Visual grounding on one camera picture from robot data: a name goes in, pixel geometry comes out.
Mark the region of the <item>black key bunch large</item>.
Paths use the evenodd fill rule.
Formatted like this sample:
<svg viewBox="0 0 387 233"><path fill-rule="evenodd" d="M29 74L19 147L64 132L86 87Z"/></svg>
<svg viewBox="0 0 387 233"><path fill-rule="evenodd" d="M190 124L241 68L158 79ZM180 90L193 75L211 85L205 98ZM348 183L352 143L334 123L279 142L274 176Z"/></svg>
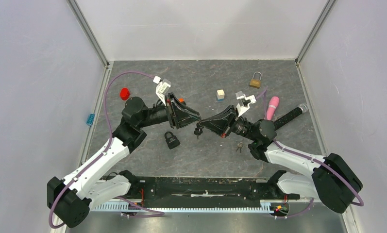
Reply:
<svg viewBox="0 0 387 233"><path fill-rule="evenodd" d="M199 140L199 137L203 133L203 126L199 123L197 123L196 128L194 130L194 134L196 135L197 139Z"/></svg>

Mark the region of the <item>small silver keys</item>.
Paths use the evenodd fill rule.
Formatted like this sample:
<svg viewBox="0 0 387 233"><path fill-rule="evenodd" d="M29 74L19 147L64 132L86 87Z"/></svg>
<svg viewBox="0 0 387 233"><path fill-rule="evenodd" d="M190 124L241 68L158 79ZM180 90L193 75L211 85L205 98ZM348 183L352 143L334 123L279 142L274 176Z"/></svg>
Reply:
<svg viewBox="0 0 387 233"><path fill-rule="evenodd" d="M239 153L242 153L242 148L243 148L243 142L239 142L237 144L236 151L238 151Z"/></svg>

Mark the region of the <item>brass padlock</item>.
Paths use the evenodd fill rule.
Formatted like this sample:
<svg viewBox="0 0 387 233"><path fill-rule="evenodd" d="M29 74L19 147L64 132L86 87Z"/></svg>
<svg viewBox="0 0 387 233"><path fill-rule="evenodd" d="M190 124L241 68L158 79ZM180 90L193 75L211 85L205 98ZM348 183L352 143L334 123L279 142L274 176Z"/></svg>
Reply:
<svg viewBox="0 0 387 233"><path fill-rule="evenodd" d="M249 87L259 89L261 87L262 73L257 71L253 73L253 76L249 82Z"/></svg>

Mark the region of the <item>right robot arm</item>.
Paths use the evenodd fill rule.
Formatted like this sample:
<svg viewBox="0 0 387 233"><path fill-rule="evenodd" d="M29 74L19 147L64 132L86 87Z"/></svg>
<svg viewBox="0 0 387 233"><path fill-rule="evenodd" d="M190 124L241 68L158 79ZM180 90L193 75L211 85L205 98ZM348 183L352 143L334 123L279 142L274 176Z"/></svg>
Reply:
<svg viewBox="0 0 387 233"><path fill-rule="evenodd" d="M268 193L274 198L297 194L318 199L339 214L344 213L350 205L364 206L359 195L363 184L340 155L310 154L275 139L277 129L307 110L305 104L300 104L276 121L260 119L252 123L239 116L238 110L230 106L219 114L200 120L194 133L199 136L204 129L208 129L220 137L227 137L231 133L242 136L251 140L248 148L255 159L295 171L295 174L277 171L270 178Z"/></svg>

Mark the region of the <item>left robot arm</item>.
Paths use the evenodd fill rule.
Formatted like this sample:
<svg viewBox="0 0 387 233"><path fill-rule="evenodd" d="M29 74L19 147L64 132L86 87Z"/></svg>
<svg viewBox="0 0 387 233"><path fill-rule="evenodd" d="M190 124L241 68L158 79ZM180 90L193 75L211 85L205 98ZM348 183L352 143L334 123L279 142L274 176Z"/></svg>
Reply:
<svg viewBox="0 0 387 233"><path fill-rule="evenodd" d="M200 113L179 101L173 93L149 108L140 97L125 102L122 119L115 130L109 125L106 143L84 164L62 179L53 177L47 184L49 226L58 229L79 225L91 210L125 195L134 198L140 186L130 175L120 173L103 183L97 181L117 162L130 155L146 138L144 127L169 122L183 128L201 119Z"/></svg>

